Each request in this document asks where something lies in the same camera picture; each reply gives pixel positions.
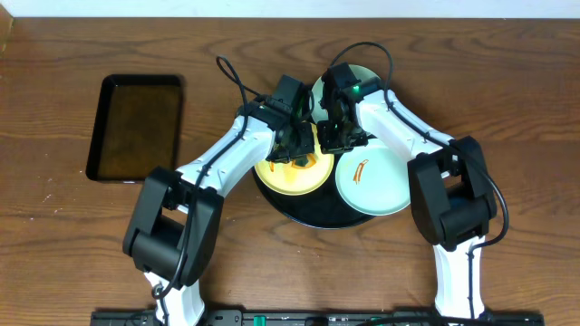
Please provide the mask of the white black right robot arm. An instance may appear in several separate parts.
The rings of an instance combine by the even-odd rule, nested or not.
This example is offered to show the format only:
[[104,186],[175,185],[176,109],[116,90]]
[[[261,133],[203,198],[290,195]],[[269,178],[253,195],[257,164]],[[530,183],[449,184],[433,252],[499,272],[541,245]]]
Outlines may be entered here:
[[485,236],[490,220],[508,211],[480,145],[434,129],[378,86],[321,91],[314,99],[327,116],[339,114],[334,132],[352,123],[406,163],[412,216],[434,248],[436,309],[447,317],[478,318],[485,311],[479,289],[480,255],[490,244]]

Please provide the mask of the yellow plate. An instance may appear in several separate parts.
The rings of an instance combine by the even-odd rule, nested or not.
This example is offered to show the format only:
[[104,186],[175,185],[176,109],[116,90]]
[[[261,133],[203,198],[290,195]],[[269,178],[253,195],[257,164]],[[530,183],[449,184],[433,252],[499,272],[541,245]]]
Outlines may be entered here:
[[274,163],[262,160],[255,165],[260,181],[276,193],[287,196],[301,196],[319,188],[331,175],[334,155],[323,154],[317,138],[317,127],[311,123],[314,133],[314,153],[306,155],[306,165],[299,166],[295,160],[290,163]]

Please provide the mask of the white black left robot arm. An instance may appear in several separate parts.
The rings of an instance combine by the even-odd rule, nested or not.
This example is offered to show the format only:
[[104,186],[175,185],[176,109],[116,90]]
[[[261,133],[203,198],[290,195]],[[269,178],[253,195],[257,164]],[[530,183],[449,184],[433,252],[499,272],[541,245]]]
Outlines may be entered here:
[[145,178],[122,251],[150,282],[158,325],[199,324],[205,312],[199,279],[215,249],[224,200],[281,145],[284,163],[313,152],[311,123],[293,123],[252,101],[199,158],[176,170],[157,167]]

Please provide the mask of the orange green sponge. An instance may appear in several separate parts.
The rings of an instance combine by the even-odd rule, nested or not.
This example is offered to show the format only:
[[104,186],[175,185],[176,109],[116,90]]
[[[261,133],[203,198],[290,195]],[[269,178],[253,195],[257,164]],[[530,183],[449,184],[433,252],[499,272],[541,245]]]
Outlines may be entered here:
[[293,159],[291,167],[296,169],[308,169],[316,164],[316,156],[314,153],[308,153],[300,158]]

